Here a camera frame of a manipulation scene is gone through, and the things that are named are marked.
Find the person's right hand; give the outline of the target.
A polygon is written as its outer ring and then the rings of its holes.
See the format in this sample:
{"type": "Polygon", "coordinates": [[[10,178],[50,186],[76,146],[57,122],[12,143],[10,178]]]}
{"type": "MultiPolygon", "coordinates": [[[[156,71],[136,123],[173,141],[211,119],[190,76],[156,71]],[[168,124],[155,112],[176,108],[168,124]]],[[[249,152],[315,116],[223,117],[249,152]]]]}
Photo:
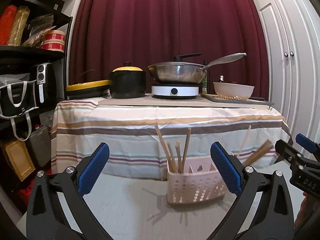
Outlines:
{"type": "Polygon", "coordinates": [[[306,220],[309,195],[306,192],[304,192],[303,196],[304,196],[304,199],[300,205],[300,210],[299,210],[297,218],[295,220],[295,228],[301,226],[303,224],[304,220],[306,220]]]}

